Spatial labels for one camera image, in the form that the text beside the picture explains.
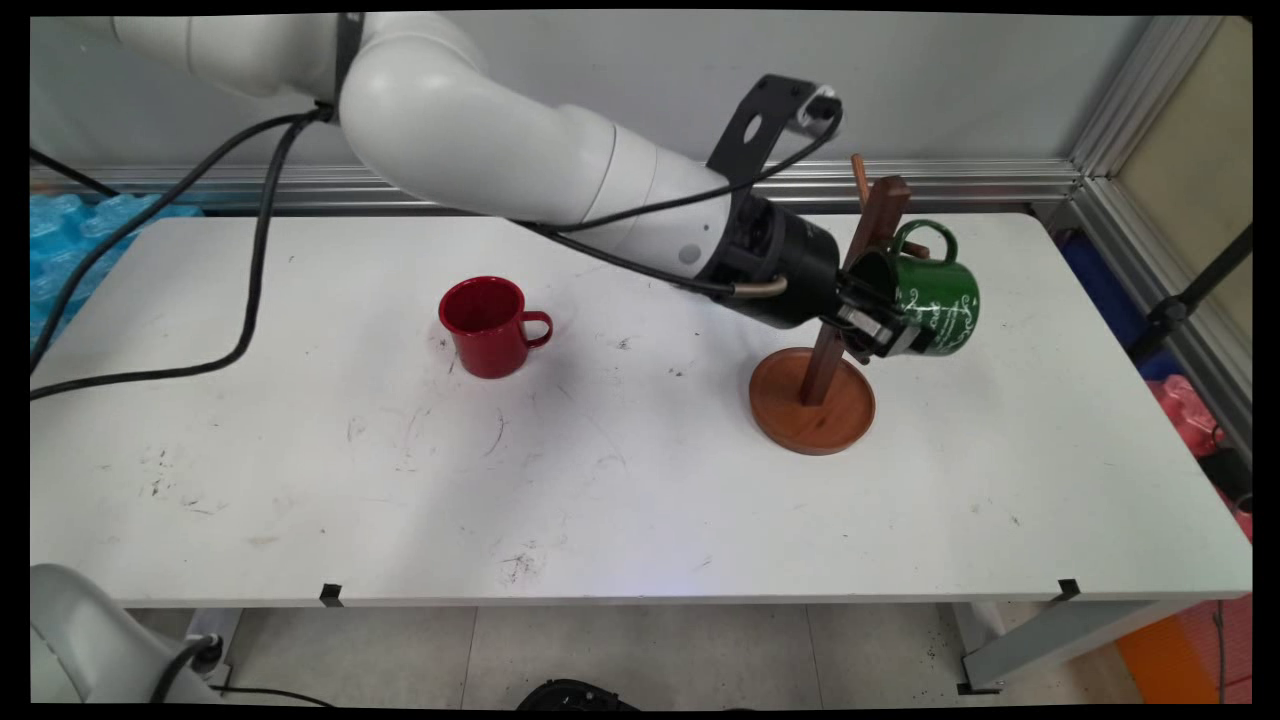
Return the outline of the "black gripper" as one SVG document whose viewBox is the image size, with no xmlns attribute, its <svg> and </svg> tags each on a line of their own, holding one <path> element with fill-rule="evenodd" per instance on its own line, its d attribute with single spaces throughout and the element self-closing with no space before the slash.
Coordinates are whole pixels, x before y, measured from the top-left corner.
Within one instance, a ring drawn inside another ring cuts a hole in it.
<svg viewBox="0 0 1280 720">
<path fill-rule="evenodd" d="M 782 331 L 838 311 L 841 343 L 860 363 L 918 355 L 918 323 L 901 311 L 893 266 L 840 272 L 840 250 L 829 232 L 768 199 L 746 195 L 716 250 L 714 282 L 774 286 L 781 281 L 785 290 L 768 297 L 714 301 Z"/>
</svg>

